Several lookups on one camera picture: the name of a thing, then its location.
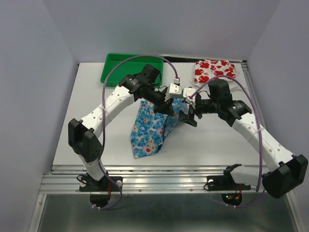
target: white table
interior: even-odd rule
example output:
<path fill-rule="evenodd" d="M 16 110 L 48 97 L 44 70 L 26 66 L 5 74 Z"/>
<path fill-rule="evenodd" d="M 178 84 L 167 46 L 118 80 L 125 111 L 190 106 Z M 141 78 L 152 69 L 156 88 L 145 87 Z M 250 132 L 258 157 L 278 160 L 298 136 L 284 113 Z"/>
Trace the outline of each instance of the white table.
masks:
<path fill-rule="evenodd" d="M 174 63 L 182 86 L 191 86 L 194 63 Z M 237 79 L 247 86 L 240 63 L 235 63 Z M 100 77 L 104 63 L 81 63 L 76 76 L 67 114 L 59 139 L 54 165 L 82 165 L 80 158 L 68 145 L 68 123 L 72 118 L 79 120 L 101 103 L 102 86 Z M 172 82 L 174 72 L 164 63 L 163 85 Z M 106 90 L 111 94 L 112 88 Z M 249 106 L 245 94 L 232 92 L 235 100 L 243 100 Z M 136 119 L 139 102 L 122 111 L 106 128 L 106 146 L 102 156 L 104 165 L 258 165 L 257 152 L 217 115 L 204 115 L 197 119 L 197 128 L 179 123 L 163 144 L 159 153 L 134 159 L 130 133 Z"/>

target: green tray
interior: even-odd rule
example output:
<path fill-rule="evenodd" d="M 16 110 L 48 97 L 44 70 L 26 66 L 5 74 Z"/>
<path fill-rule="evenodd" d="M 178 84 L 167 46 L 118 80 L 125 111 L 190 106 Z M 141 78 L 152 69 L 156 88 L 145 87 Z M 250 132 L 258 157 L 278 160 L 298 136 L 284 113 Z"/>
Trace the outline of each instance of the green tray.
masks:
<path fill-rule="evenodd" d="M 120 53 L 109 53 L 106 57 L 104 69 L 101 76 L 101 82 L 104 83 L 107 75 L 110 71 L 121 61 L 128 59 L 130 57 L 137 56 L 134 54 L 120 54 Z M 140 73 L 144 68 L 145 64 L 150 64 L 156 69 L 163 73 L 163 60 L 155 57 L 140 57 L 130 60 L 122 65 L 120 65 L 109 78 L 107 85 L 108 87 L 115 87 L 118 83 L 129 74 Z M 162 80 L 157 78 L 156 84 L 162 84 Z"/>

